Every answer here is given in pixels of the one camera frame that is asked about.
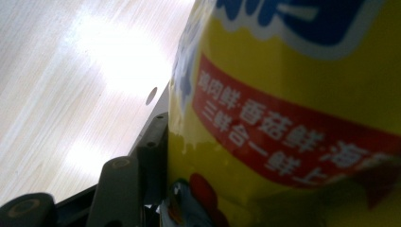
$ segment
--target blue logo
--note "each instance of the blue logo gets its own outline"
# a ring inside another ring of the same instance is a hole
[[[323,49],[342,46],[337,51],[340,53],[328,56],[328,59],[333,59],[357,46],[382,2],[383,0],[217,0],[217,12],[224,12],[224,18],[221,15],[218,18],[223,19],[223,24],[230,31],[245,26],[256,38],[262,40],[278,35],[297,50],[300,47],[296,45],[302,43]],[[318,50],[319,54],[310,52],[306,51],[304,54],[324,58],[321,50]]]
[[[206,26],[206,21],[212,14],[215,1],[201,0],[197,4],[198,7],[191,12],[181,36],[171,80],[172,95],[180,97],[182,113],[185,112],[186,106],[194,92],[191,85],[191,80],[194,78],[194,62],[198,53],[201,34]]]

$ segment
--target red graphic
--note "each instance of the red graphic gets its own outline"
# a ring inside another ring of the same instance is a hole
[[[202,56],[193,108],[232,155],[265,178],[311,188],[385,162],[399,136],[255,90]]]
[[[218,210],[218,196],[206,179],[194,173],[189,178],[189,187],[194,198],[205,209],[213,223],[219,227],[229,227],[227,218]]]

